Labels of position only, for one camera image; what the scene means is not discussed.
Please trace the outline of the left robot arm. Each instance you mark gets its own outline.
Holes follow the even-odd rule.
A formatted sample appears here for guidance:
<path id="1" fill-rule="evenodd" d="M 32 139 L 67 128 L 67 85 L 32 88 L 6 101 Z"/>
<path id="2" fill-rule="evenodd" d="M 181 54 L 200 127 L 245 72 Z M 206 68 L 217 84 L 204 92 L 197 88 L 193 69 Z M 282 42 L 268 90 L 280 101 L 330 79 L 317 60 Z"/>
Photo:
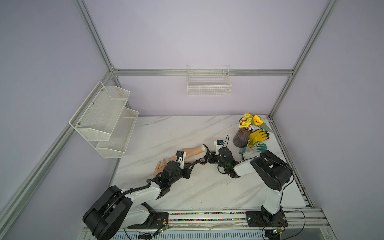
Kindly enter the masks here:
<path id="1" fill-rule="evenodd" d="M 92 235 L 98 240 L 109 240 L 121 228 L 165 226 L 168 214 L 156 213 L 148 202 L 162 198 L 179 179 L 189 179 L 196 164 L 217 162 L 215 152 L 207 152 L 203 158 L 192 163 L 185 163 L 186 156 L 186 152 L 178 151 L 177 159 L 166 163 L 142 187 L 129 190 L 109 187 L 83 216 L 83 222 Z"/>

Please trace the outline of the mannequin hand with white band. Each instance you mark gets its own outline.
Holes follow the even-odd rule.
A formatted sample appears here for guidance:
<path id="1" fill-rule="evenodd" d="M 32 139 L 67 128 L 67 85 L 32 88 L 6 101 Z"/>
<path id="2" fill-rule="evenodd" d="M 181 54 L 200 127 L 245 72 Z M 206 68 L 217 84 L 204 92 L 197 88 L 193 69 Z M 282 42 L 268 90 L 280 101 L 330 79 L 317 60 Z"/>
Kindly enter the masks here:
<path id="1" fill-rule="evenodd" d="M 166 166 L 167 166 L 167 161 L 165 159 L 163 159 L 162 161 L 159 161 L 154 171 L 154 177 L 162 173 Z"/>

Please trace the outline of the mannequin hand with dark nails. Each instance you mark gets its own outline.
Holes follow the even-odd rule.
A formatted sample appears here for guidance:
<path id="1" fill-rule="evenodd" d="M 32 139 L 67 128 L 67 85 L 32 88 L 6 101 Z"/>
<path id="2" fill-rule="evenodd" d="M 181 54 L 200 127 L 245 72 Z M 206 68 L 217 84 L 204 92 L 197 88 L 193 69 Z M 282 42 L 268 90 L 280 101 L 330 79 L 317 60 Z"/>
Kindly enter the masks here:
<path id="1" fill-rule="evenodd" d="M 194 162 L 193 160 L 194 156 L 199 156 L 206 151 L 207 151 L 207 148 L 204 145 L 201 145 L 196 148 L 185 148 L 181 150 L 181 152 L 187 153 L 187 156 L 185 157 L 185 163 Z"/>

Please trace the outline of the black wrist watch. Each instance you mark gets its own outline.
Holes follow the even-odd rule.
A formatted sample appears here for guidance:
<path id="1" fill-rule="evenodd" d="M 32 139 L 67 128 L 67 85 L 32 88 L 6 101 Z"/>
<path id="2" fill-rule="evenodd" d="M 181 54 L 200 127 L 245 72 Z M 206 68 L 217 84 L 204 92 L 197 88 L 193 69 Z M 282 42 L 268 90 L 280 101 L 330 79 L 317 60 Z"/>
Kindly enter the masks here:
<path id="1" fill-rule="evenodd" d="M 194 155 L 199 155 L 202 153 L 205 153 L 205 155 L 198 160 L 192 162 L 193 165 L 200 164 L 200 165 L 205 165 L 208 162 L 208 153 L 209 153 L 209 148 L 203 144 L 200 147 L 194 148 Z"/>

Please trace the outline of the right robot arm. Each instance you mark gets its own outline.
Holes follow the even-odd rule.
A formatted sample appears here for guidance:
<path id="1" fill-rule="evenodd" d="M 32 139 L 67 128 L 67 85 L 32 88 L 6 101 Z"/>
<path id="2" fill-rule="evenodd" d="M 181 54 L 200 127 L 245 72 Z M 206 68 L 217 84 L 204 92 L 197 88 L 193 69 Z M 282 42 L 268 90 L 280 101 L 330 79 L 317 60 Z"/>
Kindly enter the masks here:
<path id="1" fill-rule="evenodd" d="M 225 175 L 234 179 L 257 173 L 267 186 L 262 213 L 274 217 L 282 211 L 283 192 L 294 179 L 293 170 L 271 151 L 264 150 L 258 156 L 237 162 L 232 152 L 227 147 L 222 147 L 208 157 L 208 162 L 217 164 L 224 169 Z"/>

